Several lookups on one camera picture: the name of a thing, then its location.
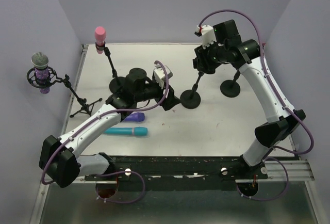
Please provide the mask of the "black mounting base rail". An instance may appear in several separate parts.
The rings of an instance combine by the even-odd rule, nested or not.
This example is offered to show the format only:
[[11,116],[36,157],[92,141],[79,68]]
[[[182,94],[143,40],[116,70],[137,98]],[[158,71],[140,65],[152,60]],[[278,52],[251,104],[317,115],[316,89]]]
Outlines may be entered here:
[[58,156],[47,174],[61,188],[77,177],[87,181],[114,181],[120,191],[234,190],[242,181],[267,179],[263,162],[247,166],[241,157],[110,156],[104,153]]

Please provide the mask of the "silver purple glitter microphone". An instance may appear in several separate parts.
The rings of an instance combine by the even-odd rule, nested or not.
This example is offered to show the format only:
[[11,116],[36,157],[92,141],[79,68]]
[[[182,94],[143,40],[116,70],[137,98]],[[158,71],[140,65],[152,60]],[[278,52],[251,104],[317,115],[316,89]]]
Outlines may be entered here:
[[40,86],[40,92],[42,94],[48,94],[50,87],[47,84],[49,78],[48,70],[48,57],[42,52],[36,52],[31,57],[31,62],[34,66],[35,79],[38,86]]

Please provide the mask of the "aluminium extrusion rail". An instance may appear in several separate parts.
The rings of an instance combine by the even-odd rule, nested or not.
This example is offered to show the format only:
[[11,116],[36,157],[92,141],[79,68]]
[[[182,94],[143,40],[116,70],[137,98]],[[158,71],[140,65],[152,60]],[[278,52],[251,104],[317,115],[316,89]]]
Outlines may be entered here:
[[115,173],[127,181],[136,172],[146,180],[151,179],[197,179],[214,177],[226,182],[284,182],[312,181],[314,179],[307,161],[284,160],[277,162],[269,158],[253,168],[245,168],[233,157],[114,157],[104,162],[95,162],[83,156],[76,163],[49,168],[47,176],[59,186],[66,187],[76,178],[87,180],[110,180]]

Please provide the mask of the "black shock-mount round-base stand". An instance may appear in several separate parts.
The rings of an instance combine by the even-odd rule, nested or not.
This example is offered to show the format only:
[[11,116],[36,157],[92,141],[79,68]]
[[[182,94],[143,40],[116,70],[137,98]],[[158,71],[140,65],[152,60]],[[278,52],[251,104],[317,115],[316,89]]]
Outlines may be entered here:
[[239,70],[236,71],[234,78],[231,80],[226,80],[220,85],[221,93],[228,98],[235,98],[240,93],[240,85],[237,83],[240,77]]

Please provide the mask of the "dark purple microphone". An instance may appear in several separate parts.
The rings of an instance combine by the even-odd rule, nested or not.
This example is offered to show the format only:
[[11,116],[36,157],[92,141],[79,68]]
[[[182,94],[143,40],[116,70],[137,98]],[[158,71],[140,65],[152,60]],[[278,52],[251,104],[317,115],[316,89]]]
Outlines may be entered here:
[[145,114],[143,112],[132,113],[122,120],[122,122],[143,122]]

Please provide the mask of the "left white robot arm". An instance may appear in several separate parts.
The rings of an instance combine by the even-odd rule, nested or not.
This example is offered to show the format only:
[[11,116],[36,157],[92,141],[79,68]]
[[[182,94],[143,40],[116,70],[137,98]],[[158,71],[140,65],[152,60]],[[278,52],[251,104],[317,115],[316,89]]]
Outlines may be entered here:
[[109,180],[114,175],[114,165],[105,153],[83,156],[83,151],[108,128],[122,122],[137,110],[137,104],[155,100],[157,106],[169,110],[179,104],[169,84],[173,73],[167,66],[157,66],[152,78],[141,68],[129,71],[121,86],[90,118],[70,132],[56,138],[48,136],[42,146],[39,167],[42,183],[49,176],[61,188],[69,186],[77,177],[98,175]]

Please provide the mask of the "teal microphone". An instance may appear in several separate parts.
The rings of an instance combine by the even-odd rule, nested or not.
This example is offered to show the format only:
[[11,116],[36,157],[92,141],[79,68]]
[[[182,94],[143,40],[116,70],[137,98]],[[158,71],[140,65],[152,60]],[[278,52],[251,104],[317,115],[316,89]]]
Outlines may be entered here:
[[111,127],[104,133],[106,135],[144,137],[148,135],[148,129],[146,127]]

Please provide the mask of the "pink microphone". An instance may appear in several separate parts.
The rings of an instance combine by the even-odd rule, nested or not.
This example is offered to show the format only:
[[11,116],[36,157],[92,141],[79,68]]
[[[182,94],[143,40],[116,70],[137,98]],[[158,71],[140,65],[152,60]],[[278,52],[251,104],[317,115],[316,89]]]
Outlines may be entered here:
[[95,29],[94,37],[95,37],[95,47],[98,54],[102,54],[105,48],[105,40],[106,40],[106,30],[102,26],[98,26]]

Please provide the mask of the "black round-base stand back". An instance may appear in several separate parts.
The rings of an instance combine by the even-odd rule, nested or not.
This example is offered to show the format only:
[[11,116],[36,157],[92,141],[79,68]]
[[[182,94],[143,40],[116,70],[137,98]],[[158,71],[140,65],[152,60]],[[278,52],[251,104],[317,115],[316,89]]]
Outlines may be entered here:
[[198,86],[200,79],[204,75],[203,72],[198,73],[198,78],[196,82],[193,84],[191,89],[185,90],[181,95],[180,95],[180,102],[184,108],[187,109],[195,109],[197,108],[200,103],[201,103],[201,97],[199,93],[197,92]]

